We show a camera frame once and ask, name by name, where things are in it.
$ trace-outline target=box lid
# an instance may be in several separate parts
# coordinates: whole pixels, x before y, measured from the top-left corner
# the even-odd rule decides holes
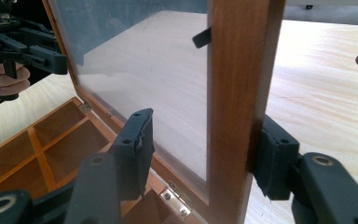
[[[153,108],[152,168],[208,220],[241,220],[283,1],[44,4],[78,95],[116,132],[133,112]],[[211,25],[212,46],[197,49],[192,37]]]

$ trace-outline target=metal hinge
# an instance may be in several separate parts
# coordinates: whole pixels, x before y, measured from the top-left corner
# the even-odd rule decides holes
[[[83,114],[87,114],[91,111],[91,106],[88,104],[83,104],[79,106],[79,109]]]
[[[179,218],[185,220],[193,210],[193,203],[172,182],[169,182],[168,185],[159,196]]]

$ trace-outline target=clamp screw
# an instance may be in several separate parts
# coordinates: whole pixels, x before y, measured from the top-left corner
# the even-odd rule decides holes
[[[166,200],[169,200],[169,199],[171,198],[171,194],[170,194],[170,193],[165,193],[165,194],[164,194],[164,198],[165,198]]]
[[[184,217],[185,215],[187,215],[187,211],[185,210],[185,208],[181,208],[179,214]]]

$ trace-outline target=glass pane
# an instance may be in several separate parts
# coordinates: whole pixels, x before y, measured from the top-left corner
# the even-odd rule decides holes
[[[207,49],[192,37],[207,28],[207,1],[51,4],[81,86],[123,121],[153,108],[160,157],[205,182]]]

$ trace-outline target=wooden frame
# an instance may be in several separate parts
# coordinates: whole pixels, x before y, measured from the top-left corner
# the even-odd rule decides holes
[[[66,53],[49,2],[43,2]],[[209,223],[244,221],[283,7],[283,0],[210,2],[208,23],[213,43],[208,56],[208,193],[197,191],[161,158],[154,157],[152,168],[181,189]],[[78,85],[72,66],[69,70],[78,95],[119,132],[123,125],[119,118]]]

